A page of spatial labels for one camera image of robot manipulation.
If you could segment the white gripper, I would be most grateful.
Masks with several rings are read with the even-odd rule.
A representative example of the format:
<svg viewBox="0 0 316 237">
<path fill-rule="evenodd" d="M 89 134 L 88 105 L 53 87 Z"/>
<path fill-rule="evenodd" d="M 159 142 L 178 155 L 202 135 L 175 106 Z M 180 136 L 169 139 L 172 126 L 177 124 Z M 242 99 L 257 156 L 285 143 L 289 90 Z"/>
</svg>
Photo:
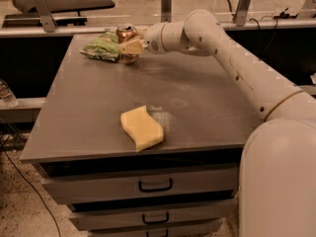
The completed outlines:
<svg viewBox="0 0 316 237">
<path fill-rule="evenodd" d="M 165 23 L 150 26 L 143 34 L 143 39 L 130 39 L 121 42 L 118 47 L 122 54 L 142 54 L 144 49 L 153 54 L 164 54 L 166 49 L 162 43 L 162 32 Z"/>
</svg>

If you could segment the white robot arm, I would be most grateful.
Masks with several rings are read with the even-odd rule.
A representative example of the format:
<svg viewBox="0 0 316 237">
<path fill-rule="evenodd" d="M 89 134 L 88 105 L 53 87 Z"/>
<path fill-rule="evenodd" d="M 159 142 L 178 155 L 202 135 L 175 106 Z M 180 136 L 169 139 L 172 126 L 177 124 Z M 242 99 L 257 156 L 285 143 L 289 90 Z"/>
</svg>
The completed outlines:
<svg viewBox="0 0 316 237">
<path fill-rule="evenodd" d="M 316 100 L 232 39 L 206 10 L 159 23 L 120 44 L 124 54 L 213 56 L 262 124 L 239 174 L 239 237 L 316 237 Z"/>
</svg>

